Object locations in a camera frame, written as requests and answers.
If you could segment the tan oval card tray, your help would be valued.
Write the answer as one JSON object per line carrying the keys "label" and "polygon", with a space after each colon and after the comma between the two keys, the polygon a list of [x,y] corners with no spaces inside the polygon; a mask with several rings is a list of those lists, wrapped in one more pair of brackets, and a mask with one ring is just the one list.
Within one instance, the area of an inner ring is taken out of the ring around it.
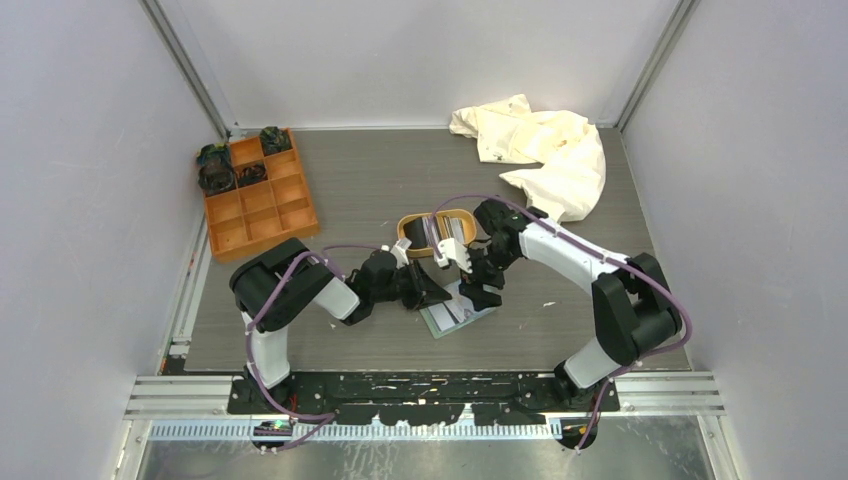
{"label": "tan oval card tray", "polygon": [[[415,217],[415,216],[423,216],[423,215],[429,215],[429,216],[430,216],[430,218],[431,218],[432,213],[431,213],[431,212],[427,212],[427,213],[411,214],[411,215],[407,215],[407,216],[402,217],[402,218],[401,218],[401,220],[400,220],[400,221],[398,222],[398,224],[397,224],[397,234],[398,234],[398,239],[402,238],[402,234],[401,234],[401,232],[400,232],[400,227],[401,227],[401,223],[402,223],[404,220],[410,219],[411,217]],[[474,219],[473,215],[472,215],[469,211],[467,211],[467,210],[463,210],[463,209],[440,210],[440,211],[437,211],[437,212],[435,213],[435,217],[436,217],[437,215],[451,215],[451,216],[462,217],[462,218],[464,218],[464,219],[465,219],[465,222],[466,222],[466,229],[468,230],[468,234],[469,234],[469,235],[472,235],[472,240],[470,240],[467,244],[463,244],[463,243],[462,243],[463,245],[468,246],[470,243],[472,243],[472,242],[473,242],[473,241],[477,238],[477,225],[476,225],[476,221],[475,221],[475,219]],[[430,247],[429,247],[429,248],[420,249],[420,250],[417,250],[417,249],[411,249],[411,248],[409,247],[409,249],[408,249],[408,251],[407,251],[407,254],[408,254],[408,256],[409,256],[409,257],[411,257],[411,258],[422,258],[422,257],[426,257],[426,256],[432,256],[432,255],[434,254],[433,249],[432,249],[432,243],[434,243],[434,244],[438,244],[438,243],[436,243],[435,241],[431,241],[431,242],[430,242]]]}

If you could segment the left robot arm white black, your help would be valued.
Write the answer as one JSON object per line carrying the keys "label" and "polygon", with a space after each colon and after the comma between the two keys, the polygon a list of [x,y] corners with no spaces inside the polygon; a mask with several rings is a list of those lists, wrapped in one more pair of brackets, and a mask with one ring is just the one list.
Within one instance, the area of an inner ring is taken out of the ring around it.
{"label": "left robot arm white black", "polygon": [[350,326],[368,318],[380,303],[399,302],[417,311],[452,299],[418,261],[399,261],[387,248],[373,251],[360,268],[342,276],[297,238],[240,266],[229,287],[245,323],[252,398],[269,413],[290,403],[288,327],[307,306],[316,305]]}

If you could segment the white credit card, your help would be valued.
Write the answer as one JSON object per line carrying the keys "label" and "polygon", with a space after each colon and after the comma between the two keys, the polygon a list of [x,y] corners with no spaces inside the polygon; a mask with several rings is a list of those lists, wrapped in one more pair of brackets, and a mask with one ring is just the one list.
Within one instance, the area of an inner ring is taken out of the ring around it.
{"label": "white credit card", "polygon": [[462,302],[448,301],[430,306],[425,313],[435,325],[438,331],[446,331],[454,327],[470,322],[474,319],[475,312],[465,307]]}

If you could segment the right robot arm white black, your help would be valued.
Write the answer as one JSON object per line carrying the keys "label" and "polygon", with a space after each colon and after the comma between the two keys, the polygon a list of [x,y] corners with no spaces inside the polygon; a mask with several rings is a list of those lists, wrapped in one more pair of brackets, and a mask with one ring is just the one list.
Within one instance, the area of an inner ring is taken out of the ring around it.
{"label": "right robot arm white black", "polygon": [[556,400],[565,409],[582,409],[597,385],[683,330],[679,303],[652,255],[609,252],[545,212],[499,197],[484,200],[473,215],[488,236],[482,246],[443,240],[438,250],[460,268],[459,292],[476,310],[501,305],[504,273],[519,259],[552,269],[591,297],[594,336],[554,369]]}

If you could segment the green card holder wallet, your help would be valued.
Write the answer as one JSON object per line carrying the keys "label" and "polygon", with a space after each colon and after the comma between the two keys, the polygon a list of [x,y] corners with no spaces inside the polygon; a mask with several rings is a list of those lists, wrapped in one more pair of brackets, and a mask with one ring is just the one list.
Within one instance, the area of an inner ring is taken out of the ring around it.
{"label": "green card holder wallet", "polygon": [[473,303],[459,293],[460,281],[444,287],[452,295],[449,301],[419,311],[434,339],[442,338],[496,310],[496,307],[475,310]]}

